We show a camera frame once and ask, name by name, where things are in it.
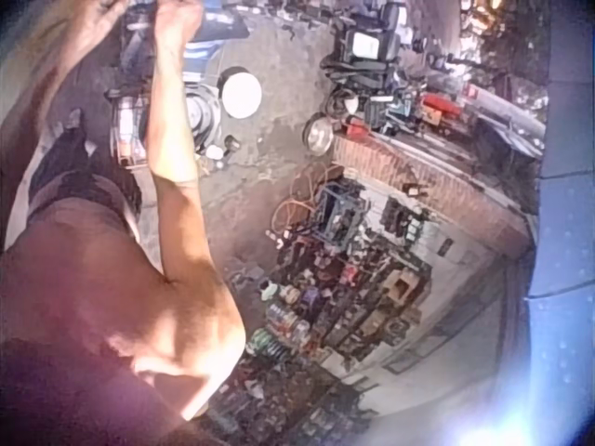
man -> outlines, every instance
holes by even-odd
[[[44,444],[152,442],[176,427],[171,413],[192,418],[242,354],[242,320],[205,236],[182,82],[203,9],[157,3],[146,145],[164,272],[133,237],[138,190],[88,156],[84,116],[72,113],[33,176],[27,228],[0,258],[3,444],[39,432],[57,436]],[[52,67],[3,123],[3,239],[51,100],[126,6],[81,0]]]

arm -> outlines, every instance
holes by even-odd
[[[147,155],[157,191],[165,295],[178,328],[173,363],[161,371],[153,363],[146,370],[178,376],[161,386],[155,380],[155,387],[189,419],[238,361],[245,330],[209,252],[182,81],[184,47],[200,25],[202,5],[158,3]]]
[[[108,7],[84,0],[74,13],[61,45],[47,57],[42,73],[12,107],[0,127],[0,253],[20,181],[46,123],[52,99],[69,72],[97,46],[126,10],[128,0]]]

red object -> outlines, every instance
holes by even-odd
[[[452,100],[434,93],[426,93],[423,98],[423,104],[440,110],[442,113],[451,114],[456,118],[463,112],[463,108],[456,105]]]
[[[364,138],[369,133],[368,127],[365,126],[364,121],[361,119],[351,118],[347,123],[346,134],[350,138]]]

hand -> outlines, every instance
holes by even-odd
[[[155,43],[162,51],[182,60],[184,47],[196,34],[203,21],[200,0],[158,0],[155,17]]]
[[[73,68],[112,30],[129,0],[80,0],[66,32],[62,61]]]

brick wall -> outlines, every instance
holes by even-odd
[[[426,186],[419,200],[500,254],[517,258],[529,246],[523,219],[464,178],[444,172],[373,138],[337,137],[334,162],[401,190],[405,183]]]

